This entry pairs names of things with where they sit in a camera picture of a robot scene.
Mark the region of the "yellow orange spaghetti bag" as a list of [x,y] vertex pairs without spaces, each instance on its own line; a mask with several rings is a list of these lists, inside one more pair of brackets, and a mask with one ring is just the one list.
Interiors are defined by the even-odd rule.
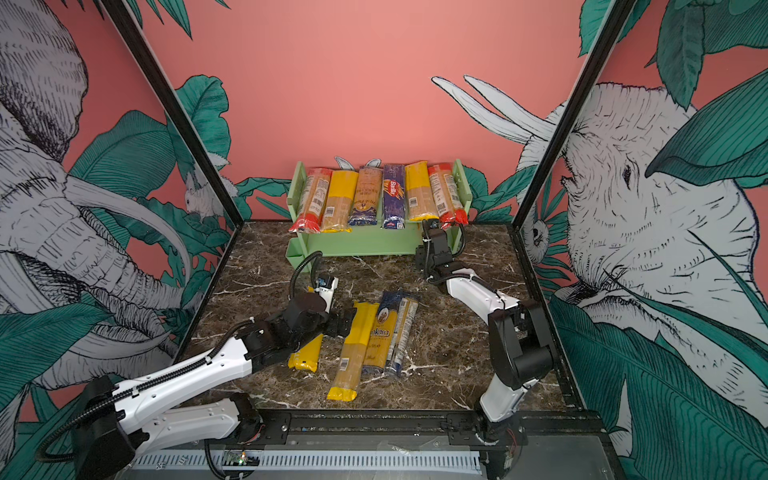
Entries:
[[437,219],[438,212],[426,161],[419,161],[405,167],[405,185],[408,220],[417,222]]

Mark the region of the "red spaghetti bag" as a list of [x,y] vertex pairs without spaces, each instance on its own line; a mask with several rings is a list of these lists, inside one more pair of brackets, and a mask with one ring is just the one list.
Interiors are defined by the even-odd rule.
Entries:
[[332,170],[312,168],[308,172],[300,198],[300,212],[290,228],[291,233],[319,233]]
[[428,174],[442,228],[467,225],[468,215],[461,203],[451,165],[449,163],[430,165]]

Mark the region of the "blue clear spaghetti bag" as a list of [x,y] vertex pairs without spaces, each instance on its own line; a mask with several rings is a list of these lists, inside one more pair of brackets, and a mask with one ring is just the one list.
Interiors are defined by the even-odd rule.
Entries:
[[419,302],[414,296],[406,295],[400,300],[395,330],[387,357],[386,369],[391,375],[400,376],[403,359]]

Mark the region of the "blue Ankara spaghetti bag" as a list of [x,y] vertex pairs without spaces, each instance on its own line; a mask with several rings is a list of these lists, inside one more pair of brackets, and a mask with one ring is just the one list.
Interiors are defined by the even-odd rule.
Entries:
[[382,373],[387,367],[394,349],[402,298],[401,290],[383,292],[363,361],[364,374]]

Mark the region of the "long yellow spaghetti bag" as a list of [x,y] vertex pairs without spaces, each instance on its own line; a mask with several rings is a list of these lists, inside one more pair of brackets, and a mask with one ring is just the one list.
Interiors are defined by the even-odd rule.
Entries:
[[356,302],[354,308],[355,315],[342,346],[338,371],[327,394],[329,401],[351,402],[357,397],[363,362],[379,304]]

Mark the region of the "small yellow pasta bag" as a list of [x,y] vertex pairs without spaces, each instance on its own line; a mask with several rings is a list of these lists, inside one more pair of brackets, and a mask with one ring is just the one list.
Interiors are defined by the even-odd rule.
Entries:
[[382,180],[383,170],[381,168],[364,167],[359,171],[353,205],[348,219],[350,226],[377,224]]

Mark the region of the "blue Barilla spaghetti box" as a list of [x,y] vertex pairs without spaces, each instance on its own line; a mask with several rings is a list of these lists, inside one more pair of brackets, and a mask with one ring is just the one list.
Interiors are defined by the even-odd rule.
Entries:
[[383,168],[382,227],[390,230],[405,228],[405,167],[386,164]]

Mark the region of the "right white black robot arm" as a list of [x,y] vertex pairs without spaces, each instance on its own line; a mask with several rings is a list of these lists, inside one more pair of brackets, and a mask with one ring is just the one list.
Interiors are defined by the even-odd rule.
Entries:
[[415,264],[428,283],[464,304],[487,326],[494,375],[479,400],[478,436],[492,443],[512,429],[526,393],[555,366],[558,354],[543,306],[509,296],[458,259],[437,220],[421,223]]

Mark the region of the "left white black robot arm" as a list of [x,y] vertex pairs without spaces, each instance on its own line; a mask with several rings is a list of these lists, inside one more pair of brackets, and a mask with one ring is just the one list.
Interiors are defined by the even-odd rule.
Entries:
[[317,337],[344,331],[330,311],[338,280],[317,273],[322,259],[322,252],[313,252],[294,269],[283,310],[235,324],[213,348],[137,379],[92,381],[74,416],[41,442],[36,461],[70,463],[78,479],[107,479],[155,450],[230,436],[255,440],[262,420],[248,395],[197,407],[184,403],[285,364]]

